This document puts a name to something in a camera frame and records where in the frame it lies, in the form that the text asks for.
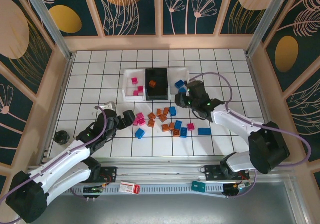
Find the orange block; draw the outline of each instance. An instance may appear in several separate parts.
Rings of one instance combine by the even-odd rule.
[[[154,128],[155,127],[155,121],[153,119],[150,119],[149,122],[148,122],[148,127],[152,127]]]
[[[149,86],[150,86],[151,88],[154,88],[154,87],[156,86],[156,82],[154,82],[153,80],[151,80],[151,81],[149,82]]]
[[[162,124],[162,131],[163,132],[169,131],[169,125],[168,124]]]
[[[173,136],[174,136],[174,137],[180,137],[180,130],[174,129],[174,131],[173,131]]]
[[[159,116],[159,119],[160,119],[162,122],[164,122],[164,121],[167,120],[168,118],[167,118],[166,115],[161,114],[161,115]]]
[[[175,129],[175,123],[170,123],[170,124],[169,124],[169,128],[170,128],[170,130]]]
[[[148,115],[148,117],[149,117],[150,119],[155,119],[155,118],[156,118],[156,115],[155,115],[154,113],[150,113],[150,114]]]
[[[169,108],[165,108],[163,111],[163,114],[168,115],[168,112],[169,112]]]
[[[157,108],[156,109],[156,116],[159,117],[162,114],[161,109]]]

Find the cube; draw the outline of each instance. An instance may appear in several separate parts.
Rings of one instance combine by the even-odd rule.
[[[169,113],[169,108],[165,108],[163,111],[163,114],[168,115],[168,113]]]
[[[155,86],[156,86],[156,82],[154,82],[153,80],[151,80],[150,82],[149,82],[149,86],[151,87],[151,88],[154,88]]]
[[[144,92],[144,87],[138,86],[138,93],[143,93],[143,92]]]
[[[176,120],[174,129],[180,130],[181,125],[182,125],[182,121]]]
[[[173,129],[175,129],[175,123],[170,123],[169,124],[169,128],[172,131]]]
[[[187,92],[187,90],[185,88],[180,88],[179,89],[179,93],[186,93],[186,92]]]
[[[138,126],[138,118],[135,118],[134,122],[133,122],[134,126]]]
[[[144,130],[142,130],[141,128],[139,128],[139,129],[135,132],[135,137],[138,138],[138,139],[141,139],[141,138],[144,136],[145,133],[146,133],[146,132],[145,132]]]
[[[156,118],[156,115],[155,115],[154,113],[150,113],[150,114],[148,115],[148,117],[149,117],[150,119],[155,119],[155,118]]]
[[[137,78],[132,78],[132,84],[138,84],[138,79]]]
[[[139,119],[139,120],[138,120],[138,123],[139,123],[140,126],[142,126],[142,125],[146,124],[146,121],[145,121],[145,119],[143,118],[143,119]]]
[[[182,88],[184,86],[185,82],[183,82],[182,80],[179,80],[177,83],[175,83],[175,87],[176,88]]]
[[[161,115],[159,116],[159,119],[160,119],[162,122],[164,122],[164,121],[167,120],[168,118],[167,118],[166,115],[161,114]]]
[[[173,130],[173,136],[174,137],[180,137],[180,130],[174,129]]]
[[[159,117],[161,114],[162,114],[162,110],[158,108],[156,110],[156,116]]]
[[[138,118],[138,120],[140,120],[140,119],[145,119],[145,116],[144,116],[143,113],[138,113],[138,114],[136,115],[136,117]]]
[[[175,107],[170,107],[170,108],[169,108],[169,111],[170,111],[171,117],[177,115],[177,111],[176,111]]]
[[[181,130],[180,130],[180,137],[187,138],[187,133],[188,133],[187,128],[182,127]]]
[[[190,131],[195,129],[195,125],[193,123],[188,123],[186,126],[188,127],[188,130],[190,130]]]
[[[155,127],[155,121],[153,119],[150,119],[148,122],[148,127],[154,128]]]
[[[211,135],[211,128],[198,128],[198,135]]]
[[[169,125],[168,124],[162,124],[162,131],[163,132],[169,131]]]

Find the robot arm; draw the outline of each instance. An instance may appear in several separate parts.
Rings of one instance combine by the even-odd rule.
[[[189,96],[185,93],[175,96],[176,105],[183,108],[189,107],[202,119],[229,128],[239,134],[249,146],[249,151],[232,153],[221,161],[221,169],[227,177],[235,176],[239,171],[248,169],[257,169],[267,174],[290,155],[281,133],[253,125],[255,123],[279,128],[276,123],[263,124],[228,110],[222,101],[209,98],[201,81],[190,82],[187,84],[187,89]]]
[[[136,118],[132,110],[125,111],[124,118],[117,116],[114,106],[113,102],[104,106],[103,111],[108,118],[107,126],[98,139],[96,137],[101,134],[105,124],[102,113],[95,123],[80,132],[76,140],[58,156],[28,174],[20,171],[14,176],[10,190],[40,174],[6,199],[6,203],[27,223],[41,216],[47,206],[61,193],[88,178],[95,180],[99,177],[101,165],[90,156],[111,140],[117,130],[132,125]]]

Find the tile floor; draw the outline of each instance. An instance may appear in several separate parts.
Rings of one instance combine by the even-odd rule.
[[[197,119],[189,109],[177,107],[171,101],[124,103],[122,97],[123,73],[129,68],[186,67],[190,77],[204,72],[219,72],[233,86],[233,101],[230,107],[243,115],[263,122],[255,87],[243,50],[194,49],[194,50],[109,50],[78,51],[66,88],[61,111],[56,122],[56,131],[66,130],[77,136],[95,121],[94,107],[108,101],[116,103],[118,114],[132,109],[145,117],[157,108],[175,106],[177,116],[164,123],[181,120],[182,126],[193,122],[196,130],[188,131],[187,138],[173,138],[171,132],[162,132],[161,121],[156,119],[152,129],[142,126],[145,136],[138,140],[134,134],[137,126],[119,130],[112,142],[93,154],[93,157],[142,157],[142,156],[209,156],[227,155],[233,151],[248,150],[246,142],[227,128]],[[198,78],[206,86],[211,98],[228,100],[230,91],[219,77],[205,75]],[[212,136],[199,136],[197,128],[208,127]],[[48,156],[54,157],[65,146],[53,140]]]

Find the blue block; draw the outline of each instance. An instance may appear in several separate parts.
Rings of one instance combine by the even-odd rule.
[[[177,83],[175,83],[175,87],[176,88],[182,88],[184,86],[185,82],[183,82],[182,80],[179,80]]]
[[[187,92],[187,90],[185,88],[180,88],[179,89],[179,93],[186,93],[186,92]]]
[[[187,132],[188,132],[188,129],[187,128],[181,128],[180,130],[180,137],[181,138],[187,138]]]
[[[176,120],[175,125],[174,125],[174,129],[180,130],[181,125],[182,125],[182,121]]]
[[[138,139],[141,139],[145,134],[145,131],[142,130],[141,128],[139,128],[136,132],[135,132],[135,137]]]
[[[176,111],[175,107],[170,107],[169,111],[170,111],[171,117],[177,115],[177,111]]]
[[[198,128],[198,135],[211,135],[210,128]]]

